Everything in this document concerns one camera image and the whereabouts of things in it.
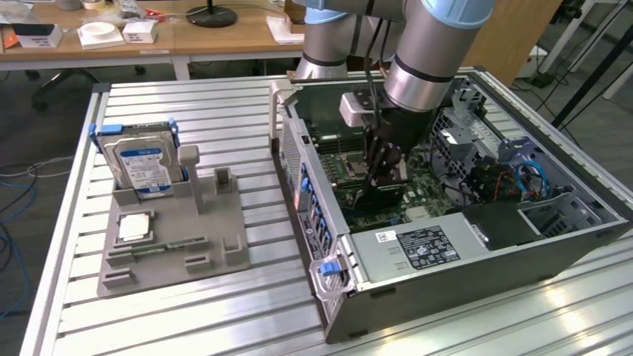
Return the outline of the grey power supply unit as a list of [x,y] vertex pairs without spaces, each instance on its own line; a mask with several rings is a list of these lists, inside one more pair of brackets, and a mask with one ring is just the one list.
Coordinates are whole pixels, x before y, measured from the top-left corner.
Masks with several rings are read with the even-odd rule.
[[354,289],[365,292],[423,277],[441,277],[459,289],[485,289],[487,242],[461,213],[354,233],[354,275],[362,278]]

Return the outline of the white box with black lid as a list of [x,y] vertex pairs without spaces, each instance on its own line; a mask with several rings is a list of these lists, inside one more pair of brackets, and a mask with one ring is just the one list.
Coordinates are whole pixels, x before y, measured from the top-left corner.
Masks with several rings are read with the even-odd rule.
[[62,31],[57,24],[12,24],[13,33],[24,48],[54,48]]

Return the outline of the black plastic shroud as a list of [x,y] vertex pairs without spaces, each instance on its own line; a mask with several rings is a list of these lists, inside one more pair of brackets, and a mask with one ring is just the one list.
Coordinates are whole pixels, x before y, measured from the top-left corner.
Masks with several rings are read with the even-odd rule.
[[487,239],[490,251],[542,239],[538,231],[527,224],[514,202],[491,202],[467,205],[462,213]]

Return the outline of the black chair base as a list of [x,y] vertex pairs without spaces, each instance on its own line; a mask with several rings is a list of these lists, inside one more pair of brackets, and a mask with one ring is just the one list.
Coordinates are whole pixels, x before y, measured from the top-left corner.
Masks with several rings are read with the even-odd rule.
[[[61,85],[72,78],[82,78],[88,84],[90,84],[89,94],[85,95],[69,95],[62,96],[66,92],[61,91],[61,94],[57,94],[60,91]],[[49,109],[49,102],[46,97],[52,95],[53,99],[57,99],[57,102],[61,103],[60,108],[70,109],[72,111],[78,111],[85,108],[88,104],[84,102],[84,99],[90,99],[89,96],[96,93],[97,96],[107,93],[111,89],[111,84],[97,79],[97,77],[88,71],[84,67],[68,68],[60,70],[53,77],[36,89],[34,93],[30,96],[30,106],[32,109],[40,113],[45,112]]]

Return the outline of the black stand pole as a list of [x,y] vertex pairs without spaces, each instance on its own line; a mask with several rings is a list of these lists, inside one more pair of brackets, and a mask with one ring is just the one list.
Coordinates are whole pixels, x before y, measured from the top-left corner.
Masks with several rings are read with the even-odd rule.
[[609,51],[607,55],[602,59],[594,71],[590,73],[581,87],[577,89],[574,95],[567,101],[561,112],[554,117],[554,120],[550,123],[554,128],[558,128],[558,129],[562,128],[562,122],[565,121],[566,117],[571,113],[573,109],[577,107],[579,101],[585,98],[585,95],[587,94],[589,90],[591,89],[591,87],[594,86],[598,79],[602,77],[602,75],[607,71],[607,69],[611,67],[613,62],[617,60],[621,53],[625,51],[626,47],[629,46],[631,42],[633,42],[633,24],[629,26],[626,32],[622,35],[622,38],[615,43],[613,49]]

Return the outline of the CPU socket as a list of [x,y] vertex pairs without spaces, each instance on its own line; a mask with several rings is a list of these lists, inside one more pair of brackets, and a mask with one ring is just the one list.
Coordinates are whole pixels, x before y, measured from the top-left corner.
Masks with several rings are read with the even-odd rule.
[[358,178],[366,175],[366,161],[361,154],[347,154],[343,161],[347,175],[350,177]]

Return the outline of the white paper stack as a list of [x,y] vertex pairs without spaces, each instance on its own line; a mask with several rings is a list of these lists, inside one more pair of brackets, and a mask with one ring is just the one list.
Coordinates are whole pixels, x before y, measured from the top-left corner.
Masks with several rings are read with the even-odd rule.
[[301,45],[303,43],[305,35],[302,33],[290,33],[283,18],[267,16],[266,26],[277,44]]

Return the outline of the brown cardboard box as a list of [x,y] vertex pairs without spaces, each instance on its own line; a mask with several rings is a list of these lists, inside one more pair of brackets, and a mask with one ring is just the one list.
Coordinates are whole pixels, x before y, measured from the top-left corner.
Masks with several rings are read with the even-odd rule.
[[283,13],[290,24],[305,23],[305,6],[293,0],[283,0]]

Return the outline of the hard disk with blue carrier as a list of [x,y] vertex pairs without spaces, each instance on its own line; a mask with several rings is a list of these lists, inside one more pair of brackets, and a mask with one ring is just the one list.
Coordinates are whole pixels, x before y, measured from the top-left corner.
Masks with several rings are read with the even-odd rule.
[[90,124],[88,136],[103,156],[115,189],[130,189],[139,200],[174,194],[186,173],[178,164],[178,126],[173,119],[123,125]]

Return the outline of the dark grey PC case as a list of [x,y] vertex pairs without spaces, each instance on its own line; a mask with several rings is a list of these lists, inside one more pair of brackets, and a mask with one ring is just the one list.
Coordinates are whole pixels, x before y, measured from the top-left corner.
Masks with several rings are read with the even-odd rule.
[[[281,126],[270,130],[270,150],[327,343],[361,337],[549,280],[593,250],[633,234],[633,193],[601,172],[579,148],[485,71],[463,70],[450,83],[434,109],[427,135],[419,141],[427,149],[423,155],[427,167],[454,202],[450,214],[462,214],[467,205],[491,202],[518,205],[571,193],[602,219],[602,224],[489,250],[490,258],[483,266],[490,284],[485,289],[459,289],[447,285],[441,277],[423,277],[357,291],[354,287],[362,278],[354,275],[357,262],[350,247],[354,233],[307,132],[310,122],[350,128],[339,115],[339,100],[346,92],[366,94],[366,80],[362,77],[278,79],[269,89],[270,117],[282,121]],[[437,174],[431,167],[431,126],[443,108],[473,112],[501,139],[497,158],[479,159],[462,179],[453,173]],[[341,272],[322,277],[319,264],[331,260],[339,263]]]

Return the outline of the metal drive cage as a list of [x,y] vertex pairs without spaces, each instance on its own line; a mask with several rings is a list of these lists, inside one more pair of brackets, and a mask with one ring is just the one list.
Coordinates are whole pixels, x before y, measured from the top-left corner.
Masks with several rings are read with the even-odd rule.
[[431,126],[430,143],[434,172],[462,179],[479,159],[497,158],[501,139],[473,112],[443,108]]

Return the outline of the green RAM stick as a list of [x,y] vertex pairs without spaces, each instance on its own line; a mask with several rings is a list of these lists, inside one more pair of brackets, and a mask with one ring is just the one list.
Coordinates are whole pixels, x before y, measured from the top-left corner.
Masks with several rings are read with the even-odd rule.
[[203,245],[203,244],[206,244],[206,241],[202,238],[197,238],[197,239],[190,239],[190,240],[182,240],[173,243],[161,243],[157,245],[137,247],[130,251],[130,253],[131,255],[137,255],[137,256],[161,254],[169,251],[182,250],[190,246]]

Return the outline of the white round holder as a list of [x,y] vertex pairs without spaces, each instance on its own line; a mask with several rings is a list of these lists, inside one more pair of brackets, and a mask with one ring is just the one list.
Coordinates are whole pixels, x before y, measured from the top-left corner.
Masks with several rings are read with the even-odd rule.
[[90,22],[77,29],[80,45],[84,50],[96,50],[125,44],[118,28],[106,22]]

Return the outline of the green motherboard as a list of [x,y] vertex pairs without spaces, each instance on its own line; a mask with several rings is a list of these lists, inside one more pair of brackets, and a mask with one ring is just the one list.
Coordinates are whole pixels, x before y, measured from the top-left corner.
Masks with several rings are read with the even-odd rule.
[[427,152],[423,142],[411,149],[406,163],[409,181],[402,183],[405,193],[398,205],[375,212],[351,210],[350,200],[339,200],[335,196],[335,179],[350,177],[345,168],[345,156],[362,155],[362,129],[310,122],[307,132],[335,201],[353,233],[409,223],[419,218],[439,217],[454,212],[454,202],[446,195],[442,183],[423,158]]

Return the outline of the grey disk bay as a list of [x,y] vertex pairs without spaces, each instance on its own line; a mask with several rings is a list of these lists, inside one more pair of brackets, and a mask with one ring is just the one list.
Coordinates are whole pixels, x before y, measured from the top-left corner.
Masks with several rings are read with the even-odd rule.
[[571,193],[538,202],[519,202],[517,208],[543,237],[555,237],[602,224],[602,219]]

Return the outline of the grey printed parts rack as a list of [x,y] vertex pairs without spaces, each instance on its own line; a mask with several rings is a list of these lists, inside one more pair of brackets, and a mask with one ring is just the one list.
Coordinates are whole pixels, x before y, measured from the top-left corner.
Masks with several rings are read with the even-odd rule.
[[[113,189],[101,267],[98,297],[117,297],[178,283],[230,274],[250,266],[237,179],[229,168],[210,177],[197,175],[197,146],[178,148],[185,181],[173,184],[174,194],[139,200],[130,189]],[[139,240],[118,239],[123,215],[146,214],[149,232]],[[203,245],[151,255],[131,255],[137,247],[202,238]]]

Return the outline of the wooden cabinet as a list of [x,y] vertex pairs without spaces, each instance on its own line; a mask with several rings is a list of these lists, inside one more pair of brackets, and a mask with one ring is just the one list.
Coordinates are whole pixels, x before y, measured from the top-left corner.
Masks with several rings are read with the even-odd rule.
[[463,66],[483,67],[510,85],[562,0],[495,0]]

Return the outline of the black round lamp base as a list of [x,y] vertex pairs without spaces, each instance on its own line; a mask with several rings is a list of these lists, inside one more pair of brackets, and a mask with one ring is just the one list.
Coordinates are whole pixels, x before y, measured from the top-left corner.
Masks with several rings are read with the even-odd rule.
[[190,24],[206,28],[227,27],[237,21],[235,12],[226,7],[215,6],[213,0],[205,0],[205,6],[189,9],[185,17]]

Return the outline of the wooden desk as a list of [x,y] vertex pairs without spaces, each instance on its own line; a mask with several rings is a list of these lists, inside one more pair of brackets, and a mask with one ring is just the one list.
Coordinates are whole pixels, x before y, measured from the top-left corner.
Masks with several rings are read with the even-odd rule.
[[203,28],[186,20],[174,22],[171,65],[177,80],[190,78],[191,62],[241,59],[298,58],[298,44],[278,44],[266,26],[266,17],[279,17],[282,8],[267,0],[213,0],[235,11],[237,22],[222,28]]
[[30,14],[40,22],[61,27],[60,45],[54,48],[16,46],[5,49],[0,40],[0,71],[171,63],[174,23],[170,21],[157,24],[157,39],[151,44],[125,44],[84,50],[74,29],[82,25],[84,18],[96,16],[93,10],[64,11],[52,3],[40,2],[33,5]]

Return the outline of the small white carton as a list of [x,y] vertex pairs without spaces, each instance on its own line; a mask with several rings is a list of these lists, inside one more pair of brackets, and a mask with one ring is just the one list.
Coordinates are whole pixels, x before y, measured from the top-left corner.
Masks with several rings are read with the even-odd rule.
[[129,22],[121,31],[126,44],[153,44],[157,38],[154,21]]

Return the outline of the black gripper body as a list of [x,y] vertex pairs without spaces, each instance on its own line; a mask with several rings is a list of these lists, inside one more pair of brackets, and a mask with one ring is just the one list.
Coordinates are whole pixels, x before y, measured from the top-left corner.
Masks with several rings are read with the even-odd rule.
[[403,155],[409,155],[413,147],[427,135],[427,127],[434,120],[434,111],[413,112],[403,108],[382,108],[379,117],[369,115],[365,127],[365,143],[369,145],[378,138],[378,142],[391,144],[399,148]]

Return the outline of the silver CPU chip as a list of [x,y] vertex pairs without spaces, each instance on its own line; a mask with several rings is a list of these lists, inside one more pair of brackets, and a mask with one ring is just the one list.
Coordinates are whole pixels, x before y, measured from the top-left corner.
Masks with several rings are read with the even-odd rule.
[[142,239],[149,232],[149,221],[146,214],[123,215],[119,219],[118,239],[125,242]]

